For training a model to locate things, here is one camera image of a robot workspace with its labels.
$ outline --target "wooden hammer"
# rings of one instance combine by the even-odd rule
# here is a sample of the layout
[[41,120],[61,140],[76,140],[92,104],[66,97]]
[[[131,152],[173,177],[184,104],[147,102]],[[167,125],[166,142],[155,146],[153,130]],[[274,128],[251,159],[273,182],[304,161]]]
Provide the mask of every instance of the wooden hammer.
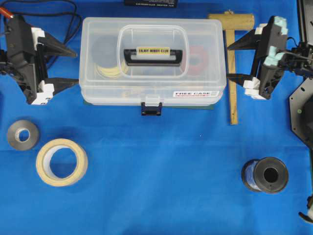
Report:
[[[224,14],[209,14],[209,19],[219,20],[225,30],[226,46],[235,42],[235,30],[250,31],[254,28],[253,14],[234,14],[232,11],[225,11]],[[228,73],[236,73],[235,51],[227,50]],[[237,112],[237,90],[236,83],[228,81],[230,124],[238,124]]]

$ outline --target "blue tablecloth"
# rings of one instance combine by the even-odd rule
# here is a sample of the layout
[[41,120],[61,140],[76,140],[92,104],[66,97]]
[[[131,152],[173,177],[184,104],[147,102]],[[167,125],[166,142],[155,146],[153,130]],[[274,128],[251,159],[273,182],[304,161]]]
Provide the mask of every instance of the blue tablecloth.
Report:
[[[295,0],[181,0],[176,9],[124,6],[118,0],[76,2],[83,17],[204,19],[231,9],[253,13],[258,25],[278,15],[287,18],[289,35],[299,40]],[[7,8],[71,9],[61,3]],[[61,40],[69,17],[26,19]],[[236,38],[244,33],[236,32]],[[79,53],[80,34],[68,46]],[[253,51],[236,52],[237,71],[249,73],[252,58]],[[79,58],[60,58],[49,71],[50,77],[78,74]],[[2,76],[0,234],[312,234],[313,226],[298,216],[306,212],[312,190],[309,151],[290,130],[288,104],[301,82],[287,72],[269,101],[252,100],[239,87],[239,125],[230,126],[227,90],[213,111],[164,108],[161,117],[142,117],[139,106],[85,105],[79,86],[46,106],[30,106],[13,79]],[[16,151],[7,143],[8,127],[19,119],[40,130],[32,150]],[[36,172],[39,149],[56,138],[79,143],[89,158],[84,178],[69,187],[51,187]],[[287,187],[276,195],[250,192],[241,181],[242,166],[269,156],[286,164]]]

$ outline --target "black handle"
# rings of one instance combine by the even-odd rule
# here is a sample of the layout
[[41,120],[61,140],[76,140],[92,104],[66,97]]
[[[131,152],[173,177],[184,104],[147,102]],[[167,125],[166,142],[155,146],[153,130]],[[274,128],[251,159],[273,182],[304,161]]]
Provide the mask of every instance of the black handle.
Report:
[[136,49],[124,50],[128,66],[180,66],[182,61],[182,50],[171,50],[170,55],[175,56],[175,60],[133,60],[132,55],[137,55]]

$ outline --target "wire spool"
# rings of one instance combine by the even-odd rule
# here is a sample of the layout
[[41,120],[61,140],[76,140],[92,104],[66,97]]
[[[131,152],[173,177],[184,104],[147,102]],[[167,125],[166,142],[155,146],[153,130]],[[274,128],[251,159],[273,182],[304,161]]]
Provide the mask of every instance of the wire spool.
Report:
[[241,172],[244,185],[253,192],[278,193],[289,179],[285,164],[273,157],[247,162]]
[[[117,64],[116,47],[117,37],[111,35],[98,38],[92,46],[95,70],[104,77],[116,78],[121,74]],[[128,69],[123,60],[121,70],[127,73]]]
[[[65,178],[57,177],[50,167],[53,154],[61,148],[70,148],[76,156],[76,168]],[[88,158],[84,149],[67,139],[56,139],[46,143],[39,151],[36,159],[36,170],[42,181],[55,187],[75,184],[85,175],[87,168]]]

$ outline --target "clear plastic case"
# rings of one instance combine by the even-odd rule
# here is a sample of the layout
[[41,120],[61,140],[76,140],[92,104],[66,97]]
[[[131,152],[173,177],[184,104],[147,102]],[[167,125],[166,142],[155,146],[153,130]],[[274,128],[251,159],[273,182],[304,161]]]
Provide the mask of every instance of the clear plastic case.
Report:
[[217,20],[86,18],[79,83],[95,105],[206,106],[226,86]]

